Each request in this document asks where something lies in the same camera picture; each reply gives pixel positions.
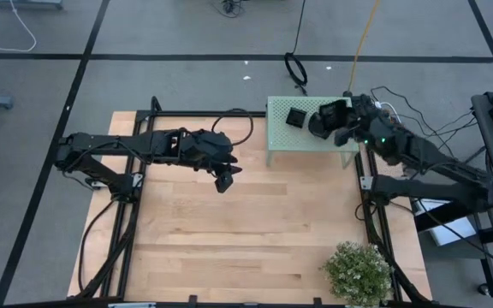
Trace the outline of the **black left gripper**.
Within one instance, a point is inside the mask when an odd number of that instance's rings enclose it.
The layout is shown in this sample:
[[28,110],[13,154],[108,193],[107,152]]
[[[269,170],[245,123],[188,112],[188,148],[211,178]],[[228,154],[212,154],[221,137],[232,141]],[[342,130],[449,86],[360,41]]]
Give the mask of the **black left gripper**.
[[217,175],[238,174],[241,167],[232,165],[233,145],[224,133],[215,133],[200,129],[187,131],[181,127],[173,132],[177,138],[177,159],[174,164],[191,168],[205,168],[207,174],[215,180]]

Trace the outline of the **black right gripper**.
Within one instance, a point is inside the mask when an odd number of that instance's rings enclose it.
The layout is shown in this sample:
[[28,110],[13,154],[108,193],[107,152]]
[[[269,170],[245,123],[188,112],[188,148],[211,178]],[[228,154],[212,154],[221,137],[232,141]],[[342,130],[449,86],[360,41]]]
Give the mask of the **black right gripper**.
[[354,111],[354,126],[342,127],[335,131],[334,144],[344,146],[350,139],[355,141],[385,141],[386,114],[371,99],[361,94],[350,98],[336,100],[337,112]]

